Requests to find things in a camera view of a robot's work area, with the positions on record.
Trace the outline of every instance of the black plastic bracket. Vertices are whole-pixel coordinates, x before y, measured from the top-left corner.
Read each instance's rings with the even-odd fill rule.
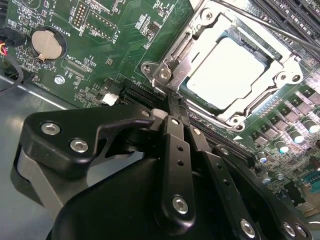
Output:
[[[188,133],[198,153],[199,160],[203,160],[204,168],[212,180],[212,187],[220,199],[223,215],[225,217],[225,236],[230,239],[261,239],[255,223],[252,220],[247,208],[231,178],[229,171],[221,157],[212,154],[206,138],[197,128],[191,126]]]
[[[112,140],[123,129],[148,128],[154,120],[152,113],[139,104],[39,112],[24,121],[20,144],[36,162],[65,178],[81,178],[99,154],[99,140]],[[44,133],[41,128],[44,123],[58,125],[60,132]],[[72,140],[84,141],[87,151],[72,150]]]
[[[312,240],[310,231],[254,174],[223,145],[217,145],[216,153],[223,159],[250,214],[267,239]]]
[[[190,146],[184,141],[181,120],[171,115],[164,119],[163,142],[160,208],[155,212],[155,218],[168,234],[181,235],[196,219]]]

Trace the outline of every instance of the black mechanical arm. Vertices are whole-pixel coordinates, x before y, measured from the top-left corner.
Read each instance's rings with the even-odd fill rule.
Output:
[[[311,240],[237,156],[210,148],[183,99],[165,111],[116,105],[41,112],[24,122],[11,180],[55,218],[48,240]],[[90,167],[143,159],[88,187]]]

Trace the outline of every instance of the silver metal frame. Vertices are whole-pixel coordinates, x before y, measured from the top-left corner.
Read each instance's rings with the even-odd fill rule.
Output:
[[[216,41],[222,32],[233,24],[233,18],[236,16],[258,36],[261,36],[282,58],[277,60],[271,52],[265,49],[246,31],[237,27],[246,37],[273,59],[272,63],[252,83],[251,92],[244,98],[235,99],[221,114],[213,115],[192,100],[189,99],[188,102],[193,106],[190,110],[197,114],[200,113],[202,117],[218,125],[218,127],[229,128],[233,131],[241,129],[243,131],[244,120],[252,113],[257,104],[274,94],[284,85],[296,85],[303,80],[303,73],[299,66],[300,59],[292,54],[268,30],[253,20],[230,12],[224,6],[210,0],[202,0],[199,4],[197,4],[196,0],[193,0],[190,3],[194,8],[194,14],[165,56],[159,63],[144,62],[141,65],[141,71],[149,79],[154,88],[162,92],[164,92],[165,88],[177,92],[186,77],[192,79],[193,73],[213,52],[213,49],[218,44]],[[206,28],[207,25],[212,23],[214,23],[213,27]],[[293,81],[295,76],[299,78],[297,81]]]

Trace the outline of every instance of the capacitor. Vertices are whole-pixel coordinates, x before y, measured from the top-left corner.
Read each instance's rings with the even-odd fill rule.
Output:
[[[309,159],[309,162],[313,165],[314,169],[320,171],[320,159],[315,156]]]
[[[259,151],[257,154],[256,154],[258,160],[260,161],[260,163],[264,164],[267,162],[267,158],[266,158],[266,155],[264,154],[263,151]]]
[[[263,171],[261,174],[259,174],[259,177],[263,184],[268,185],[269,183],[271,183],[271,178],[266,171]]]
[[[284,141],[277,141],[275,147],[278,149],[279,153],[285,154],[289,151],[289,147],[285,144]]]
[[[310,119],[303,122],[303,126],[312,134],[318,132],[320,129],[320,126]]]
[[[305,140],[304,136],[297,130],[291,131],[289,135],[296,144],[300,144]]]
[[[278,173],[278,174],[276,175],[276,179],[278,179],[278,180],[283,180],[283,179],[285,179],[285,175],[283,175],[282,173]]]

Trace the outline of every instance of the cpu socket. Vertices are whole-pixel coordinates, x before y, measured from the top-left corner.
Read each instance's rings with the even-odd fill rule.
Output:
[[[189,109],[222,128],[244,121],[284,85],[303,80],[299,61],[260,24],[218,3],[193,4],[194,14],[160,62],[141,71],[159,91],[180,91]]]

